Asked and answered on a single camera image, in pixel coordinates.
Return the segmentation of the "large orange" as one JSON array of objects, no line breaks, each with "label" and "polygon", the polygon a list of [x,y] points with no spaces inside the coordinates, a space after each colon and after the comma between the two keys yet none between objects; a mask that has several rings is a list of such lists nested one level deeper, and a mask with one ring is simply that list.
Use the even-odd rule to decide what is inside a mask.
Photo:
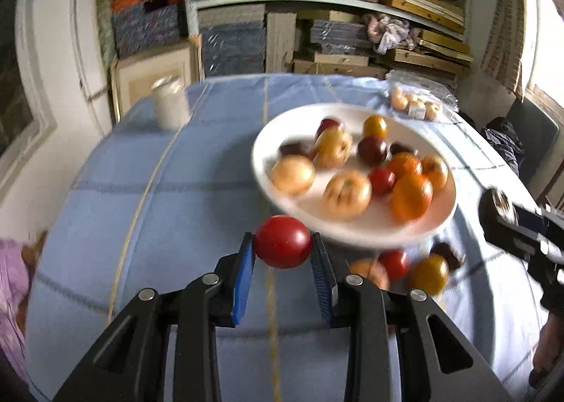
[{"label": "large orange", "polygon": [[397,181],[389,206],[394,218],[401,223],[419,220],[433,200],[431,181],[420,174],[408,173]]}]

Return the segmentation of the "yellow orange small fruit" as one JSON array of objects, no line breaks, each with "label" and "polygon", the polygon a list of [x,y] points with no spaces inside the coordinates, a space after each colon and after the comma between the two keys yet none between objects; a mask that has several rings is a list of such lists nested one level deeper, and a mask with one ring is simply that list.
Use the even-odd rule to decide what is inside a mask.
[{"label": "yellow orange small fruit", "polygon": [[371,115],[362,126],[362,135],[364,138],[385,138],[388,132],[387,122],[383,116]]}]

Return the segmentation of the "yellow striped apple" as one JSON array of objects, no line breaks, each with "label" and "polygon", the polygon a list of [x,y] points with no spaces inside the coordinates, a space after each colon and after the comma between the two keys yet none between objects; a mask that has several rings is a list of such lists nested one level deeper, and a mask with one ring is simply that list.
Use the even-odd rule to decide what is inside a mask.
[{"label": "yellow striped apple", "polygon": [[314,164],[319,169],[340,168],[348,161],[353,137],[337,126],[324,130],[315,142]]}]

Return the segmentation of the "pale yellow round fruit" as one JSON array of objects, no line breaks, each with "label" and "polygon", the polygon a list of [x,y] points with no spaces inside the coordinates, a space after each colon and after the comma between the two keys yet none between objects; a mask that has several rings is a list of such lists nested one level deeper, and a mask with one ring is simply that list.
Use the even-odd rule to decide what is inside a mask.
[{"label": "pale yellow round fruit", "polygon": [[281,193],[300,195],[312,187],[316,175],[314,164],[308,158],[289,155],[277,161],[270,172],[270,179]]}]

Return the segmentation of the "purple cloth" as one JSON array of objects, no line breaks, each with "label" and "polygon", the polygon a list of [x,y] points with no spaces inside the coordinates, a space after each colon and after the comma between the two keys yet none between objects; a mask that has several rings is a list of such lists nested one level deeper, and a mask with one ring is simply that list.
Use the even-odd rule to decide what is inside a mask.
[{"label": "purple cloth", "polygon": [[2,238],[1,243],[1,351],[15,374],[26,380],[24,358],[25,314],[22,305],[31,288],[35,269],[35,252],[15,240]]}]

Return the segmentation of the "small orange mandarin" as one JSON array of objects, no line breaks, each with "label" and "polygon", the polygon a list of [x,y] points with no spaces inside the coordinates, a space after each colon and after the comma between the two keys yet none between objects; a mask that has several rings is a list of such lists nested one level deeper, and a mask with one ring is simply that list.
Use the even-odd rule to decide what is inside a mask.
[{"label": "small orange mandarin", "polygon": [[387,162],[386,168],[395,175],[395,179],[397,181],[405,175],[420,175],[423,172],[420,158],[410,152],[400,152],[395,154],[391,160]]}]

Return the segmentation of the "pale striped peach fruit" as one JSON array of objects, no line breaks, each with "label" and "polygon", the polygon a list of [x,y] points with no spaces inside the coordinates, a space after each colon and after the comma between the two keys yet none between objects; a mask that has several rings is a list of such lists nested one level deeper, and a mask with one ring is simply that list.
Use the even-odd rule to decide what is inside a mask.
[{"label": "pale striped peach fruit", "polygon": [[327,183],[322,194],[325,214],[335,220],[352,220],[370,204],[372,186],[367,176],[358,170],[343,170]]}]

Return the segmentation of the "small red tomato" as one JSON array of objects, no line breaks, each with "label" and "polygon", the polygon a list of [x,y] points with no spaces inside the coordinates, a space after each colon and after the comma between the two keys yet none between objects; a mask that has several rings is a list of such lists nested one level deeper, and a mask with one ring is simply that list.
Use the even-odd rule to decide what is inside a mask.
[{"label": "small red tomato", "polygon": [[396,183],[396,175],[388,168],[375,167],[368,174],[372,186],[372,195],[383,197],[390,194]]}]

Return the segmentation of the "white oval plate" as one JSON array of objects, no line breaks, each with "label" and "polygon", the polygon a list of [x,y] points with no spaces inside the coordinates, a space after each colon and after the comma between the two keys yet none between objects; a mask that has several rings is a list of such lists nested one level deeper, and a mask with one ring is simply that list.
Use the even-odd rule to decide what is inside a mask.
[{"label": "white oval plate", "polygon": [[273,205],[345,246],[417,245],[456,208],[443,152],[411,126],[360,106],[318,103],[278,115],[257,135],[251,166]]}]

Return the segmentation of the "dark plum on plate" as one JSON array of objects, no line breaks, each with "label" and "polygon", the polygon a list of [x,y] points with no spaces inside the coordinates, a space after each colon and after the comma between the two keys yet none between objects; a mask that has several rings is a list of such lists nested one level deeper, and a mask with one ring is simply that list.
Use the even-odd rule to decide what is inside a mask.
[{"label": "dark plum on plate", "polygon": [[409,145],[400,143],[400,142],[394,142],[389,146],[389,152],[392,156],[396,156],[400,153],[409,153],[412,154],[414,156],[418,155],[419,151],[416,148],[413,148]]}]

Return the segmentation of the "clear plastic fruit package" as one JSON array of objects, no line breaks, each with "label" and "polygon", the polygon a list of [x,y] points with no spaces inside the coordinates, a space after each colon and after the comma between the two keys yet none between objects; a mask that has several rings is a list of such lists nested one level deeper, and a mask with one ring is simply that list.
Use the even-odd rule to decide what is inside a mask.
[{"label": "clear plastic fruit package", "polygon": [[409,119],[439,122],[459,112],[453,91],[428,76],[396,69],[388,72],[385,80],[391,108]]}]

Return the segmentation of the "crumpled pink cloth on shelf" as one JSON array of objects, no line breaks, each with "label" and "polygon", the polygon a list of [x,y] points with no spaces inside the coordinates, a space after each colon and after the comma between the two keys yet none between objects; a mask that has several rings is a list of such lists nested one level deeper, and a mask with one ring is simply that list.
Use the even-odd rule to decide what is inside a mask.
[{"label": "crumpled pink cloth on shelf", "polygon": [[376,54],[385,55],[397,48],[413,51],[418,44],[421,29],[411,26],[407,20],[375,13],[365,14],[362,22]]}]

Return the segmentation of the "white drink can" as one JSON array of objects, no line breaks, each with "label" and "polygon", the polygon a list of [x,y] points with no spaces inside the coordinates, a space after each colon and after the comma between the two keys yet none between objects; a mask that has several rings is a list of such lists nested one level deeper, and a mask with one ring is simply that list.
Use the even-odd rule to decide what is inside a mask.
[{"label": "white drink can", "polygon": [[177,131],[191,119],[184,82],[180,76],[165,76],[151,87],[151,97],[161,130]]}]

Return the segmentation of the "framed picture leaning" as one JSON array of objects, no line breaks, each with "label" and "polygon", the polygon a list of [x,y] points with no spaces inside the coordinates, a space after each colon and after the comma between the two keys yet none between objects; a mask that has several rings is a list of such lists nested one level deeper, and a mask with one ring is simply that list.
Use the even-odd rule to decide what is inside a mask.
[{"label": "framed picture leaning", "polygon": [[110,76],[114,117],[119,122],[140,99],[150,95],[155,81],[178,76],[187,87],[204,77],[202,37],[183,38],[115,60]]}]

